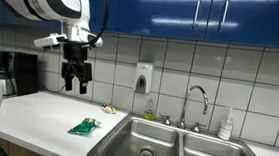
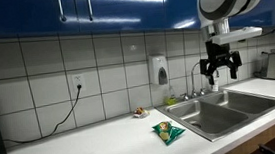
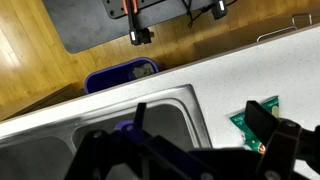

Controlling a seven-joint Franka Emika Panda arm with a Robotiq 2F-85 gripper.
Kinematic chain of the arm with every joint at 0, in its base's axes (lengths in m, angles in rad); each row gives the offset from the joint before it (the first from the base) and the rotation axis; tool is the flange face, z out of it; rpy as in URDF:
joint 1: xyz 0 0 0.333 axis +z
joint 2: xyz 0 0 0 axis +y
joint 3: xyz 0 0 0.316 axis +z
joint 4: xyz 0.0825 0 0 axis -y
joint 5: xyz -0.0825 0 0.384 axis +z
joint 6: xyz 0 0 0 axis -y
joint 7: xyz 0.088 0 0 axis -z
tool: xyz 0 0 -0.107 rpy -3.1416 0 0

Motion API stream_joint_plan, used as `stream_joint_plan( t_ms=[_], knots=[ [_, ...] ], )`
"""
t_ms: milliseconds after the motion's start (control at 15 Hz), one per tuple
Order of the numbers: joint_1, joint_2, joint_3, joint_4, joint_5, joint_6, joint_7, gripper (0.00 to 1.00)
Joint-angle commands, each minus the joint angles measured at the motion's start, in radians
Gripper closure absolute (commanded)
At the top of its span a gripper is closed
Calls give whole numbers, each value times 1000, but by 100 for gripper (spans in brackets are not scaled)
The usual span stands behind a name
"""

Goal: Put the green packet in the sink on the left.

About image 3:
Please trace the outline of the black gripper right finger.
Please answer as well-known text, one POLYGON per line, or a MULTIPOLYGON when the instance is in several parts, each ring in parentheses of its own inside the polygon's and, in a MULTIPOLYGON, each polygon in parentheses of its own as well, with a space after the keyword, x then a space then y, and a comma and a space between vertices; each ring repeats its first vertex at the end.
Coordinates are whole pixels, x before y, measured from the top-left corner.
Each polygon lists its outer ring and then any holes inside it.
POLYGON ((256 101, 248 101, 245 108, 245 123, 254 135, 267 145, 279 120, 256 101))

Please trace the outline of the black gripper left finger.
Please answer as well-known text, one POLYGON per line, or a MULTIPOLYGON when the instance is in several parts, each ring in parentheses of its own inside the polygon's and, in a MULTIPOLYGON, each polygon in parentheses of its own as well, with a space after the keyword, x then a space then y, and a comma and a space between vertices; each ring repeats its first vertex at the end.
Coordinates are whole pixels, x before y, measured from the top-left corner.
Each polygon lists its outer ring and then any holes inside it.
POLYGON ((145 114, 145 110, 147 108, 147 104, 146 103, 139 103, 137 105, 137 109, 135 112, 135 117, 133 120, 133 127, 135 129, 141 129, 143 126, 143 120, 144 120, 144 114, 145 114))

